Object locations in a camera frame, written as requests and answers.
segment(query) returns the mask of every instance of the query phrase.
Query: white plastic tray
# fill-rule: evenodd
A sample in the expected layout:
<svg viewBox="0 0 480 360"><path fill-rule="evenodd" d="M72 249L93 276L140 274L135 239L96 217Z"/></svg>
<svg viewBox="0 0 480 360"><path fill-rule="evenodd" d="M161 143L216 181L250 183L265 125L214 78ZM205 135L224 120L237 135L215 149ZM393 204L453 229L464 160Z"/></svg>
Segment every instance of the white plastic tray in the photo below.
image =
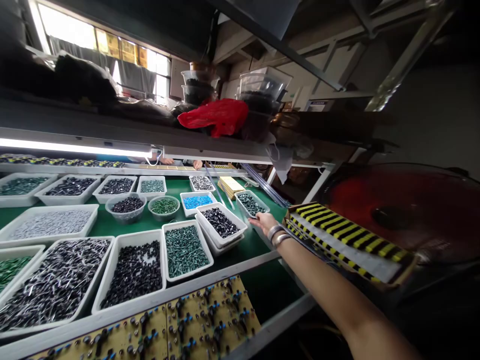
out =
<svg viewBox="0 0 480 360"><path fill-rule="evenodd" d="M180 276L177 277L170 277L169 274L169 258L168 258L168 253L167 253L167 241L166 241L166 232L169 230L174 230L174 229L181 229L181 228L186 228L189 226L194 225L196 227L196 232L198 233L198 238L200 239L201 247L203 248L203 251L205 252L205 255L208 259L208 264L202 267L199 267L198 269L195 269L190 272L186 272ZM191 277L192 275L199 273L209 267L211 267L214 264L214 258L212 254L210 253L209 245L207 244L207 241L204 238L204 234L202 232L202 228L200 228L199 222L197 220L187 220L187 221L180 221L180 222L173 222L173 223L167 223L161 227L162 230L162 236L163 236L163 253L164 253L164 264L165 264L165 275L166 279L168 280L169 283L174 283L180 280L183 280L185 278Z"/></svg>
<svg viewBox="0 0 480 360"><path fill-rule="evenodd" d="M137 177L136 176L128 176L128 175L109 175L103 180L101 185L96 188L96 190L93 192L93 196L96 197L96 200L98 201L99 204L106 204L108 200L111 198L114 198L120 194L113 194L113 195L101 195L100 192L102 191L103 187L105 186L106 183L108 183L112 179L131 179L133 180L133 183L131 184L131 188L128 191L125 191L126 193L133 193L134 187L135 187L135 182L137 182Z"/></svg>
<svg viewBox="0 0 480 360"><path fill-rule="evenodd" d="M114 237L113 236L96 236L96 237L90 237L90 238L85 238L85 237L78 237L78 238L68 238L68 239L62 239L56 241L47 251L45 251L42 256L40 256L34 264L28 269L28 272L26 272L9 290L7 293L5 293L2 298L0 298L0 309L5 306L7 301L15 294L15 292L21 288L23 283L40 267L41 263L47 257L50 251L55 249L55 247L58 246L59 243L61 242L66 242L66 241L75 241L79 239L110 239L110 246L108 247L105 255L103 255L103 258L100 262L100 265L98 266L95 275L93 276L90 285L88 286L88 289L85 292L85 295L83 295L82 300L80 301L80 304L78 305L75 313L72 315L72 317L65 319L65 320L60 320L60 321L54 321L42 325L37 325L37 326L31 326L31 327L26 327L23 329L18 329L18 330L11 330L11 331L5 331L5 332L0 332L0 339L5 339L5 338L11 338L11 337L17 337L17 336L23 336L26 334L30 333L38 333L47 329L52 329L56 328L68 323L71 323L74 321L76 318L79 317L80 314L83 313L84 307L86 304L88 304L94 295L95 289L98 286L98 283L100 281L101 275L105 269L105 264L107 263L107 258L109 257L109 252L112 249L112 245L114 243Z"/></svg>
<svg viewBox="0 0 480 360"><path fill-rule="evenodd" d="M13 247L24 246L24 245L37 245L37 244L51 245L55 240L59 240L59 239L84 238L88 235L88 233L94 226L95 220L97 220L98 209L99 209L98 204L31 207L25 210L22 214L17 216L7 226L5 226L3 229L0 230L0 249L13 248ZM39 214L44 214L44 213L64 212L64 211L74 211L74 210L84 210L84 211L91 212L91 215L88 218L86 224L83 226L83 228L79 232L9 240L9 235L17 227L19 227L23 222L27 221L30 218L33 218Z"/></svg>
<svg viewBox="0 0 480 360"><path fill-rule="evenodd" d="M6 260L12 260L17 258L24 258L30 256L31 259L25 264L25 266L18 272L17 275L5 286L3 291L0 291L0 299L2 294L6 294L8 290L15 285L15 283L22 278L22 276L30 269L30 267L37 261L45 250L45 245L32 245L23 247L12 247L9 249L0 250L0 262Z"/></svg>
<svg viewBox="0 0 480 360"><path fill-rule="evenodd" d="M226 238L222 238L219 233L214 229L212 224L207 220L207 218L202 214L202 211L219 208L225 216L236 225L239 229L233 235L227 236ZM248 229L248 226L239 219L233 212L228 210L222 203L215 202L213 204L202 205L196 208L196 213L198 214L198 221L200 221L206 231L209 233L211 239L215 243L216 247L221 249L229 245L232 241L238 238L241 234L244 233L245 230Z"/></svg>
<svg viewBox="0 0 480 360"><path fill-rule="evenodd" d="M61 185L65 179L68 178L77 178L77 179L95 179L95 181L85 189L80 195L76 196L54 196L54 195L44 195L49 190ZM35 196L39 198L47 206L58 206L58 205L82 205L90 199L94 190L100 185L102 181L102 175L77 175L69 174L55 181L50 186L47 186L37 192Z"/></svg>
<svg viewBox="0 0 480 360"><path fill-rule="evenodd" d="M239 195L241 194L248 194L250 195L258 205L260 205L262 208L265 209L265 213L270 212L270 208L265 204L262 200L259 199L257 195L255 195L252 190L245 190L245 191L239 191L235 193L235 198L236 198L236 203L239 204L239 207L241 209L241 212L247 217L247 218L252 218L256 219L257 217L255 215L250 215L250 213L247 211L247 208L244 206L244 204L239 200Z"/></svg>
<svg viewBox="0 0 480 360"><path fill-rule="evenodd" d="M192 190L193 192L205 192L205 191L210 191L210 192L211 192L211 191L215 191L215 187L214 187L213 185L211 186L211 189L209 189L209 190L198 190L198 189L194 186L194 183L192 182L192 178L196 178L196 176L189 176L189 177L188 177L188 180L190 181L190 188L191 188L191 190ZM202 176L202 178L206 178L206 179L210 182L210 184L212 183L212 182L210 181L210 179L209 179L208 176Z"/></svg>
<svg viewBox="0 0 480 360"><path fill-rule="evenodd" d="M212 241L212 238L210 237L207 230L203 227L203 224L201 222L198 222L198 224L200 225L201 231L203 232L203 236L205 237L206 243L208 244L208 248L210 249L211 254L213 255L214 258L218 258L223 253L226 253L228 250L233 249L239 244L240 241L245 239L245 234L242 234L240 235L238 240L231 242L229 245L225 247L218 248L217 245L215 245L215 243Z"/></svg>
<svg viewBox="0 0 480 360"><path fill-rule="evenodd" d="M148 180L161 180L161 181L163 181L163 190L165 190L165 191L141 192L142 182L148 181ZM140 178L138 179L138 185L136 186L136 192L139 193L139 194L142 194L144 197L146 197L147 201L150 201L153 198L156 198L156 197L159 197L159 196L164 196L167 193L167 182L165 180L165 176L140 176Z"/></svg>
<svg viewBox="0 0 480 360"><path fill-rule="evenodd" d="M211 191L194 191L194 192L181 192L180 199L181 199L181 206L183 207L183 212L185 213L185 217L193 217L197 213L197 208L187 209L185 207L184 199L186 198L195 198L199 196L208 196L211 199L212 203L217 203L217 199L215 198L214 194Z"/></svg>
<svg viewBox="0 0 480 360"><path fill-rule="evenodd" d="M39 190L47 187L55 180L57 180L57 174L47 174L47 173L27 173L27 172L14 172L8 176L0 179L0 187L8 183L10 180L18 178L48 178L32 191L25 195L10 195L10 196L0 196L0 208L22 208L30 207L35 204L39 199L35 197L35 193Z"/></svg>
<svg viewBox="0 0 480 360"><path fill-rule="evenodd" d="M158 230L140 231L140 232L133 232L133 233L117 236L114 241L113 247L111 249L110 256L108 257L106 270L101 279L100 287L98 288L98 291L96 293L95 301L93 302L93 307L91 308L91 313L93 315L101 313L107 309L108 310L115 309L118 306L120 306L120 304L117 304L114 306L107 307L105 309L100 308L100 304L105 299L105 296L107 295L107 292L110 288L110 284L114 279L115 269L117 268L117 264L119 262L120 249L125 248L127 246L141 246L141 245L149 244L155 240L158 240L160 242L159 259L161 261L160 271L161 271L162 286L160 290L151 292L150 294L157 294L165 290L165 288L167 287L167 279L165 277L166 267L165 267L165 260L164 260L162 230L158 229ZM146 296L147 295L139 296L139 297L136 297L135 299L122 302L122 304L130 303L132 301L142 299Z"/></svg>

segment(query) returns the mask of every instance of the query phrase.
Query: person's arm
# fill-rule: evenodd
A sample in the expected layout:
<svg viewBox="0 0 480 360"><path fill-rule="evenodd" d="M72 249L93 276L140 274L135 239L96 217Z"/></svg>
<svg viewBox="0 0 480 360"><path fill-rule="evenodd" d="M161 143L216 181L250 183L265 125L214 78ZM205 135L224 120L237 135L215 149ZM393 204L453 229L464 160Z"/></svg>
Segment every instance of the person's arm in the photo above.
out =
<svg viewBox="0 0 480 360"><path fill-rule="evenodd" d="M277 221L257 213L248 219L265 236ZM277 232L273 238L285 234ZM291 237L277 251L341 331L355 360L419 360L417 351L355 286Z"/></svg>

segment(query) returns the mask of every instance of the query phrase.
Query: plastic tray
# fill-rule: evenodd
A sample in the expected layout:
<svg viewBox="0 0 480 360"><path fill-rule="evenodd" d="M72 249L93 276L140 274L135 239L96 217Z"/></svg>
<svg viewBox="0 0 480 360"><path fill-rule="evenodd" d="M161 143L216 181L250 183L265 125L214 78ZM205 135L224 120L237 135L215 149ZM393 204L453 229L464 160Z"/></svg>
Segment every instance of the plastic tray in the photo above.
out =
<svg viewBox="0 0 480 360"><path fill-rule="evenodd" d="M181 199L181 206L183 207L183 212L185 213L185 217L193 217L197 213L197 208L187 209L185 207L184 199L186 198L195 198L199 196L208 196L211 199L212 203L217 203L217 199L212 194L211 191L194 191L194 192L181 192L180 199Z"/></svg>
<svg viewBox="0 0 480 360"><path fill-rule="evenodd" d="M174 229L181 229L181 228L186 228L189 226L194 225L196 227L196 232L198 233L198 238L200 239L201 247L203 248L203 251L206 254L206 257L209 261L209 263L205 266L199 267L198 269L195 269L190 272L186 272L183 275L177 276L177 277L170 277L169 275L169 258L167 256L167 242L165 241L165 234L169 230L174 230ZM180 221L180 222L173 222L173 223L168 223L165 224L161 227L162 230L162 236L163 236L163 254L164 254L164 264L165 264L165 276L166 279L169 283L174 283L183 279L186 279L188 277L191 277L194 274L197 274L209 267L211 267L214 264L214 258L212 256L212 253L210 252L209 245L207 244L207 241L204 238L204 233L202 232L202 228L199 225L199 222L197 220L187 220L187 221Z"/></svg>
<svg viewBox="0 0 480 360"><path fill-rule="evenodd" d="M155 204L158 200L161 200L162 198L170 198L170 199L173 199L176 201L176 209L174 212L170 212L168 214L157 214L156 212L153 212L152 211L152 206L153 204ZM172 220L174 217L175 217L175 214L177 213L177 211L180 209L180 201L173 197L173 196L169 196L169 195L165 195L165 196L157 196L156 198L153 198L149 203L148 203L148 210L151 212L153 218L155 220L157 220L158 222L166 222L166 221L170 221Z"/></svg>
<svg viewBox="0 0 480 360"><path fill-rule="evenodd" d="M165 191L160 191L160 192L142 192L142 183L144 181L148 180L161 180L163 181L163 189ZM165 180L165 176L140 176L138 179L138 185L136 186L136 192L139 194L142 194L144 197L146 197L147 201L152 200L153 198L163 196L167 193L167 182Z"/></svg>
<svg viewBox="0 0 480 360"><path fill-rule="evenodd" d="M191 188L191 190L192 190L193 192L205 192L205 191L210 191L210 192L212 192L212 191L215 191L215 188L214 188L213 185L211 186L211 189L210 189L210 190L197 190L197 189L195 188L195 186L194 186L194 183L192 182L192 178L196 178L196 176L189 176L189 177L188 177L188 180L190 181L190 188ZM210 181L210 179L209 179L208 176L202 176L202 178L206 178L208 181Z"/></svg>
<svg viewBox="0 0 480 360"><path fill-rule="evenodd" d="M95 179L95 181L85 189L80 195L76 196L54 196L54 195L44 195L50 189L55 188L56 186L63 183L65 179L68 178L78 178L78 179ZM82 205L90 199L94 190L100 185L102 181L102 175L77 175L69 174L55 181L53 184L43 188L35 194L45 205L47 206L58 206L58 205Z"/></svg>
<svg viewBox="0 0 480 360"><path fill-rule="evenodd" d="M17 337L17 336L23 336L26 334L30 333L37 333L41 332L47 329L52 329L56 328L65 324L69 324L72 321L74 321L76 318L78 318L80 315L83 314L85 305L89 304L92 296L95 293L95 289L98 286L98 283L101 279L101 275L105 269L105 265L107 263L107 258L109 257L109 252L112 249L112 245L114 244L114 237L113 236L96 236L96 237L90 237L90 238L85 238L85 237L76 237L76 238L68 238L68 239L62 239L56 241L47 251L45 251L42 256L40 256L34 264L28 269L28 272L26 272L22 278L20 278L14 286L12 286L9 290L8 293L6 293L1 299L0 299L0 309L5 306L7 301L15 294L15 292L20 289L20 287L23 285L25 280L27 280L31 274L33 274L41 265L42 261L45 259L45 257L48 255L52 249L58 246L59 243L61 242L66 242L66 241L75 241L79 239L110 239L110 246L108 247L105 255L103 256L100 265L98 266L95 275L93 276L90 285L88 286L88 289L85 292L85 295L83 296L83 299L80 301L80 304L78 305L75 313L72 315L72 317L65 319L65 320L60 320L60 321L54 321L42 325L37 325L37 326L31 326L31 327L26 327L23 329L19 330L11 330L11 331L5 331L5 332L0 332L0 339L5 339L5 338L10 338L10 337Z"/></svg>
<svg viewBox="0 0 480 360"><path fill-rule="evenodd" d="M140 200L143 201L143 205L138 209L130 212L113 212L112 211L112 208L116 203L121 202L122 200L129 197L139 198ZM105 210L109 212L119 224L123 224L123 225L133 224L141 219L144 213L144 208L146 204L147 204L147 198L142 194L139 194L138 192L124 192L124 193L115 195L115 197L112 197L111 199L109 199L105 204Z"/></svg>
<svg viewBox="0 0 480 360"><path fill-rule="evenodd" d="M235 198L236 198L236 203L239 204L239 207L241 209L241 212L247 217L247 218L252 218L256 219L257 217L255 215L251 215L248 211L247 208L244 206L244 204L239 200L239 195L241 194L248 194L250 195L258 205L260 205L262 208L265 209L265 213L270 212L270 208L265 204L262 200L259 199L257 195L255 195L251 190L245 190L245 191L239 191L235 193Z"/></svg>
<svg viewBox="0 0 480 360"><path fill-rule="evenodd" d="M125 248L127 246L139 246L139 245L149 244L155 240L158 240L160 242L159 259L161 261L161 264L160 264L161 283L162 283L161 289L151 292L150 294L142 295L142 296L136 297L135 299L122 302L121 304L130 303L139 299L143 299L146 296L149 296L151 294L157 294L166 289L167 279L165 277L165 273L166 273L165 260L164 260L165 250L163 247L162 230L157 229L157 230L149 230L149 231L140 231L140 232L133 232L133 233L117 236L113 243L110 256L108 257L106 269L101 279L101 283L98 288L98 291L96 293L95 300L93 302L93 307L91 308L91 313L93 315L102 313L106 310L118 308L121 305L121 304L117 304L117 305L107 307L105 309L100 309L100 304L105 299L105 296L107 296L107 292L110 288L110 284L114 279L115 269L117 268L117 264L119 262L120 249Z"/></svg>
<svg viewBox="0 0 480 360"><path fill-rule="evenodd" d="M9 249L2 249L0 250L0 262L5 260L17 259L17 258L24 258L27 256L31 256L29 262L25 264L25 266L18 272L15 277L10 280L10 282L5 286L5 288L0 291L0 299L2 298L2 294L6 294L7 291L15 285L15 283L22 278L24 274L30 269L30 267L37 261L39 257L42 256L42 253L45 250L45 245L32 245L32 246L23 246L23 247L12 247Z"/></svg>
<svg viewBox="0 0 480 360"><path fill-rule="evenodd" d="M198 214L195 214L195 220L198 220ZM201 231L203 232L203 236L205 237L206 243L208 244L208 248L210 249L211 254L213 255L214 258L217 258L223 253L226 253L228 250L233 249L239 244L240 241L245 239L245 234L242 234L240 235L238 240L231 242L229 245L225 247L218 248L217 245L215 245L215 243L212 241L212 238L210 237L207 230L204 228L203 224L200 221L198 223L200 225Z"/></svg>
<svg viewBox="0 0 480 360"><path fill-rule="evenodd" d="M106 183L108 183L112 179L132 179L133 184L131 185L131 188L129 191L125 191L126 193L132 193L135 188L135 182L137 181L136 176L128 176L128 175L109 175L105 178L105 180L101 183L99 187L96 188L96 190L93 192L93 196L96 197L96 200L98 201L99 204L106 204L107 201L111 198L114 198L120 194L113 194L113 195L101 195L100 191L102 191L102 188L105 186Z"/></svg>
<svg viewBox="0 0 480 360"><path fill-rule="evenodd" d="M86 205L63 205L63 206L39 206L31 207L25 210L22 214L13 219L8 225L0 230L0 249L13 248L23 245L37 245L45 244L50 245L56 240L64 238L84 238L86 237L92 227L94 226L95 220L97 220L98 215L98 204L86 204ZM50 236L37 236L29 237L25 239L18 240L8 240L9 235L14 231L20 224L26 220L35 217L39 214L44 213L53 213L53 212L63 212L63 211L73 211L73 210L85 210L90 211L91 215L88 218L88 221L83 226L81 231L66 233L66 234L57 234Z"/></svg>
<svg viewBox="0 0 480 360"><path fill-rule="evenodd" d="M28 172L15 172L0 179L0 187L8 183L10 180L18 178L48 178L32 191L25 195L9 195L0 196L0 208L23 208L34 205L39 199L35 197L36 192L47 187L55 180L57 180L57 174L47 173L28 173Z"/></svg>
<svg viewBox="0 0 480 360"><path fill-rule="evenodd" d="M236 227L239 229L236 233L233 235L227 236L226 238L222 238L219 233L214 229L212 224L207 220L207 218L202 214L202 211L213 209L213 208L219 208L225 216L236 225ZM213 204L207 204L207 205L202 205L196 208L197 214L198 214L198 220L204 225L206 231L209 233L211 239L215 243L216 247L221 249L229 245L232 241L234 241L236 238L238 238L241 234L244 233L245 230L248 229L248 226L241 220L239 219L233 212L228 210L222 203L216 202Z"/></svg>

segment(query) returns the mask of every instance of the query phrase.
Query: wall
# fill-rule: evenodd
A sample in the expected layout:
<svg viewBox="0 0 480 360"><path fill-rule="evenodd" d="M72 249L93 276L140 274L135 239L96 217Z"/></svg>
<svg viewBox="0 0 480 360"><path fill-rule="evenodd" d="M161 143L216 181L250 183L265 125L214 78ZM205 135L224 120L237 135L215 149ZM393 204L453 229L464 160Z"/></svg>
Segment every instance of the wall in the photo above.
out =
<svg viewBox="0 0 480 360"><path fill-rule="evenodd" d="M385 107L398 125L374 136L401 146L375 163L459 167L480 180L480 70L455 65L411 72Z"/></svg>

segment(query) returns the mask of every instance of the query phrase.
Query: fluorescent light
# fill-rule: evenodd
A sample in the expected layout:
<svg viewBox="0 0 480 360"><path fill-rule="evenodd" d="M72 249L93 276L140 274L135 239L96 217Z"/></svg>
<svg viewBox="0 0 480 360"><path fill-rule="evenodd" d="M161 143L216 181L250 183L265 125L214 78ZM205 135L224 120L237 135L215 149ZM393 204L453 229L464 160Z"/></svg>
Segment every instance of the fluorescent light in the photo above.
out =
<svg viewBox="0 0 480 360"><path fill-rule="evenodd" d="M150 150L150 152L142 152L142 151L120 150L120 149L105 148L105 147L69 145L69 144L59 144L54 142L15 140L15 139L5 139L5 138L0 138L0 146L12 147L12 148L57 150L57 151L74 152L74 153L131 156L131 157L141 157L141 158L152 157L152 150Z"/></svg>

